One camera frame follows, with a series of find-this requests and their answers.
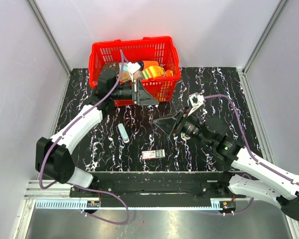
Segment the white silver staple remover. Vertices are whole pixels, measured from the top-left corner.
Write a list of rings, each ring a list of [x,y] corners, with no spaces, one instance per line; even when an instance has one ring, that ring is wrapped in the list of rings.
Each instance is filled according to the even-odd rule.
[[[118,130],[122,137],[124,143],[128,143],[130,141],[127,131],[122,123],[118,124]]]

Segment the red white staple box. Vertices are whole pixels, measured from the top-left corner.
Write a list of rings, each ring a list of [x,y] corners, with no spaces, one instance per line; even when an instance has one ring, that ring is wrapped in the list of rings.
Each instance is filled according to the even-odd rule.
[[[149,159],[157,159],[157,158],[164,158],[165,157],[165,150],[149,150],[142,152],[142,159],[149,160]]]

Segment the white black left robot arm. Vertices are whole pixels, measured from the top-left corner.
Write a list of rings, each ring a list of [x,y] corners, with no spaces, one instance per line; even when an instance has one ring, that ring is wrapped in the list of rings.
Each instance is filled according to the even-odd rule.
[[[39,172],[42,189],[43,177],[60,184],[80,186],[87,197],[97,194],[98,185],[93,176],[76,167],[72,153],[82,138],[111,112],[116,100],[132,100],[139,106],[158,105],[142,85],[140,79],[128,84],[120,84],[120,76],[114,69],[102,70],[95,92],[79,114],[62,130],[50,138],[41,137],[36,143],[35,169]]]

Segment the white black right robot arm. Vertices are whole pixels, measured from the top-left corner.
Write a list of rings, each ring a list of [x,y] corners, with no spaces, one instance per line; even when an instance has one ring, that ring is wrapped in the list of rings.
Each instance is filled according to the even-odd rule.
[[[223,181],[216,186],[220,196],[228,197],[233,193],[265,201],[299,221],[299,175],[279,168],[254,154],[246,144],[229,137],[228,126],[222,119],[208,117],[205,122],[199,122],[186,108],[175,115],[156,119],[153,123],[167,135],[184,133],[209,146],[214,159],[256,178],[243,179],[226,172]]]

